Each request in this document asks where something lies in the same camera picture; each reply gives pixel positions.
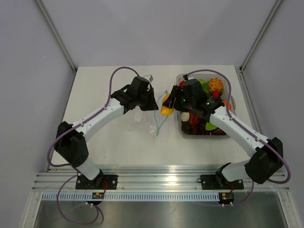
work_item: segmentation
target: black mounting plate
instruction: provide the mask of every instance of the black mounting plate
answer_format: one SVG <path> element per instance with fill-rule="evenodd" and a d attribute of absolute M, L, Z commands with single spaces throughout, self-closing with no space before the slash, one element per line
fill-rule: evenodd
<path fill-rule="evenodd" d="M 242 180 L 235 180 L 234 182 L 230 182 L 225 184 L 223 187 L 216 180 L 215 174 L 205 174 L 200 176 L 201 187 L 203 190 L 231 190 L 232 184 L 235 190 L 243 190 L 244 184 Z"/>
<path fill-rule="evenodd" d="M 97 188 L 90 187 L 90 182 L 89 182 L 88 179 L 82 178 L 82 176 L 78 176 L 75 188 L 77 190 L 92 190 L 92 189 L 103 190 L 104 189 L 104 185 L 103 185 L 104 181 L 106 181 L 106 184 L 107 184 L 106 189 L 107 190 L 116 190 L 118 176 L 117 175 L 105 175 L 105 174 L 103 175 L 101 184 Z"/>

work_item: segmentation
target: orange fruit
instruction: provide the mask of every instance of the orange fruit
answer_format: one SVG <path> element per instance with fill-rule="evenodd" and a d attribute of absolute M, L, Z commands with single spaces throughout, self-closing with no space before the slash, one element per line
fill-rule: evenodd
<path fill-rule="evenodd" d="M 225 106 L 227 106 L 227 101 L 222 101 L 222 102 L 224 103 Z M 231 106 L 230 102 L 229 102 L 229 110 L 230 111 L 232 110 L 232 106 Z"/>

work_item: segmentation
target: tabletop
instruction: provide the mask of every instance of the tabletop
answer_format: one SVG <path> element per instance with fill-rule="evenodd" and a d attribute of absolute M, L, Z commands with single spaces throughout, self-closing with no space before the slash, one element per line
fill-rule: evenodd
<path fill-rule="evenodd" d="M 81 66 L 72 87 L 64 121 L 73 123 L 101 108 L 107 100 L 109 79 L 117 66 Z M 251 126 L 248 110 L 233 65 L 196 66 L 132 66 L 141 76 L 152 75 L 156 99 L 171 91 L 179 74 L 197 69 L 217 70 L 228 77 L 236 104 L 236 116 Z M 122 69 L 113 79 L 112 93 L 130 84 L 134 72 Z M 89 157 L 96 165 L 213 165 L 241 162 L 249 159 L 245 151 L 231 138 L 186 139 L 178 130 L 174 111 L 155 136 L 153 112 L 139 109 L 111 121 L 87 143 Z M 164 117 L 157 114 L 158 121 Z M 66 163 L 54 152 L 52 162 Z"/>

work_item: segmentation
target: green fruit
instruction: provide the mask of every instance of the green fruit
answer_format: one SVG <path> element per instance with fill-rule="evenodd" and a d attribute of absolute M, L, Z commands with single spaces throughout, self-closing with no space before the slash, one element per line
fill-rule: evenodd
<path fill-rule="evenodd" d="M 204 83 L 206 83 L 204 80 L 202 79 L 198 79 L 198 81 L 201 83 L 201 85 L 203 85 Z"/>
<path fill-rule="evenodd" d="M 208 83 L 202 84 L 202 87 L 203 87 L 203 90 L 204 90 L 206 93 L 209 93 L 209 85 L 208 85 Z"/>
<path fill-rule="evenodd" d="M 208 122 L 206 123 L 205 125 L 205 129 L 206 131 L 213 131 L 215 129 L 217 129 L 217 126 L 216 125 L 213 125 L 212 123 Z"/>

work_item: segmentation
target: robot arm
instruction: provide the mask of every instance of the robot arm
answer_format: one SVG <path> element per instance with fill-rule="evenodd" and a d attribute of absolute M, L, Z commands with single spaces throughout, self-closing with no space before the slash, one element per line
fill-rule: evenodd
<path fill-rule="evenodd" d="M 228 163 L 216 172 L 217 182 L 223 186 L 225 183 L 239 179 L 251 178 L 254 182 L 263 184 L 283 164 L 265 145 L 253 136 L 246 133 L 235 121 L 241 123 L 258 139 L 268 142 L 281 156 L 283 156 L 282 142 L 274 138 L 268 139 L 241 122 L 231 112 L 228 116 L 224 104 L 215 97 L 209 97 L 202 89 L 200 82 L 196 79 L 186 80 L 183 88 L 174 86 L 170 96 L 163 102 L 163 107 L 174 108 L 177 111 L 187 112 L 193 110 L 196 115 L 204 118 L 207 122 L 219 127 L 234 139 L 251 158 L 239 163 Z"/>
<path fill-rule="evenodd" d="M 88 157 L 86 143 L 110 121 L 122 116 L 136 106 L 139 106 L 142 111 L 158 110 L 154 99 L 154 90 L 150 83 L 152 80 L 151 75 L 145 77 L 136 76 L 130 85 L 126 85 L 111 94 L 111 100 L 102 112 L 100 112 L 99 108 L 80 121 L 72 124 L 62 122 L 59 125 L 57 137 L 71 129 L 72 126 L 81 124 L 79 128 L 60 139 L 55 144 L 55 150 L 73 168 L 84 175 L 86 182 L 90 185 L 89 188 L 95 189 L 100 186 L 103 172 Z"/>

